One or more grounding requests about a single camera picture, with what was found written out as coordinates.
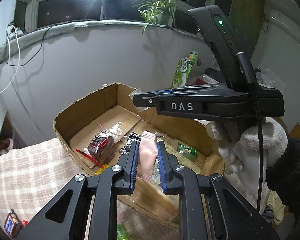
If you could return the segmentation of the black sleeved right forearm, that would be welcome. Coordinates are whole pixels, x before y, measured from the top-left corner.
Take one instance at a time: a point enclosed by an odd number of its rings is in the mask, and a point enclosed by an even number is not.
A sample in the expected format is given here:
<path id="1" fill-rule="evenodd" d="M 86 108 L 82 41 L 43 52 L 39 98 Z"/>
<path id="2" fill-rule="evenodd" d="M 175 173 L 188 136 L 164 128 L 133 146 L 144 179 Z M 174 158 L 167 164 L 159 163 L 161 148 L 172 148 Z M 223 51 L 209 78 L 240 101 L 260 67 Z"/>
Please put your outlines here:
<path id="1" fill-rule="evenodd" d="M 286 132 L 283 135 L 287 146 L 283 155 L 267 168 L 266 182 L 295 216 L 295 227 L 289 237 L 300 239 L 300 139 Z"/>

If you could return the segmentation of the white gloved right hand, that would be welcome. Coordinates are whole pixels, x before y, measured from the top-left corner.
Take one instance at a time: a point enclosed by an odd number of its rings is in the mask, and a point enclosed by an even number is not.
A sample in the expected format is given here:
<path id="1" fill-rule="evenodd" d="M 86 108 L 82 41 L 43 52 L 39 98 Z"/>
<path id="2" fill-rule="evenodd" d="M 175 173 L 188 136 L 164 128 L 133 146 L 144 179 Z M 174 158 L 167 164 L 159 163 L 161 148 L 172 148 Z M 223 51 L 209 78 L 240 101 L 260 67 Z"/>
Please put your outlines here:
<path id="1" fill-rule="evenodd" d="M 216 142 L 217 154 L 222 157 L 230 173 L 240 174 L 247 167 L 258 165 L 261 153 L 257 127 L 245 130 L 237 143 L 230 142 L 231 132 L 219 122 L 210 122 L 206 126 L 208 135 Z M 266 118 L 262 124 L 262 142 L 266 165 L 272 167 L 284 154 L 288 146 L 288 137 L 283 127 L 273 118 Z"/>

